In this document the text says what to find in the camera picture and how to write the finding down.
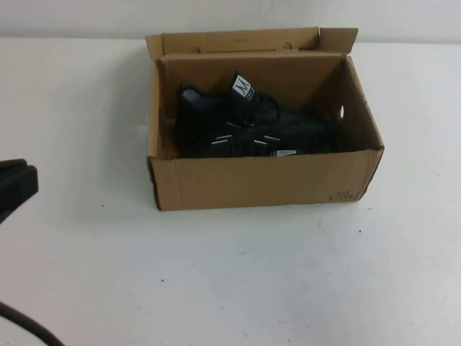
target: white wall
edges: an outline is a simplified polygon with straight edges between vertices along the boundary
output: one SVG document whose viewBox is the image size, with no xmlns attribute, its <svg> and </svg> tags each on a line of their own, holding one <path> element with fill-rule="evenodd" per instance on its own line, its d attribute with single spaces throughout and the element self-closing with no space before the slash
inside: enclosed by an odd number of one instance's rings
<svg viewBox="0 0 461 346">
<path fill-rule="evenodd" d="M 460 0 L 0 0 L 0 36 L 121 37 L 358 27 L 360 40 L 461 42 Z"/>
</svg>

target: black object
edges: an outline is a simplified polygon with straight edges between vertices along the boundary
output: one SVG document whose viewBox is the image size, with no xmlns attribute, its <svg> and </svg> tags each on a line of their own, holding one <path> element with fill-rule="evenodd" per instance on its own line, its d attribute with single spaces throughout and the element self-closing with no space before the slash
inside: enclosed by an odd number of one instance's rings
<svg viewBox="0 0 461 346">
<path fill-rule="evenodd" d="M 0 161 L 0 223 L 38 191 L 37 169 L 24 159 Z M 0 316 L 34 334 L 48 346 L 64 346 L 33 319 L 0 302 Z"/>
<path fill-rule="evenodd" d="M 64 344 L 46 328 L 2 302 L 0 302 L 0 316 L 34 334 L 48 346 L 64 346 Z"/>
<path fill-rule="evenodd" d="M 319 154 L 335 148 L 336 129 L 256 92 L 238 72 L 222 95 L 179 88 L 175 141 L 180 157 Z"/>
<path fill-rule="evenodd" d="M 0 161 L 0 223 L 37 191 L 35 167 L 24 159 Z"/>
</svg>

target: black sneaker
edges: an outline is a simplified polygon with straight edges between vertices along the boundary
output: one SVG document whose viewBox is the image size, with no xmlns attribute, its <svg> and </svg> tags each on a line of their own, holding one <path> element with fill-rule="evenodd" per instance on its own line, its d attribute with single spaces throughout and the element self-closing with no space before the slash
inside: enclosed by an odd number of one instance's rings
<svg viewBox="0 0 461 346">
<path fill-rule="evenodd" d="M 175 140 L 181 157 L 271 156 L 291 150 L 317 154 L 336 131 L 330 125 L 280 105 L 236 73 L 222 95 L 179 90 Z"/>
</svg>

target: white table surface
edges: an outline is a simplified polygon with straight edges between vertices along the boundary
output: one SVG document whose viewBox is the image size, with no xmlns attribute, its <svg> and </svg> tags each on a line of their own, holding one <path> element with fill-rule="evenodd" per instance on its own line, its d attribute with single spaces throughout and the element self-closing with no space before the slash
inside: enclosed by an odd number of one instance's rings
<svg viewBox="0 0 461 346">
<path fill-rule="evenodd" d="M 160 213 L 145 43 L 0 39 L 0 159 L 40 181 L 0 300 L 68 346 L 459 345 L 461 46 L 352 57 L 386 145 L 362 201 Z"/>
</svg>

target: black cable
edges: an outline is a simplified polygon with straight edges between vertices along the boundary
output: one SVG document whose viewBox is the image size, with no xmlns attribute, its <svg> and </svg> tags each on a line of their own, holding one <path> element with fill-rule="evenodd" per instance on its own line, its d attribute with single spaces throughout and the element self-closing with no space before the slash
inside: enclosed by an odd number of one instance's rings
<svg viewBox="0 0 461 346">
<path fill-rule="evenodd" d="M 65 346 L 58 340 L 49 330 L 40 326 L 33 319 L 21 314 L 19 311 L 10 308 L 0 301 L 0 316 L 17 324 L 21 328 L 26 329 L 28 332 L 34 334 L 48 346 Z"/>
</svg>

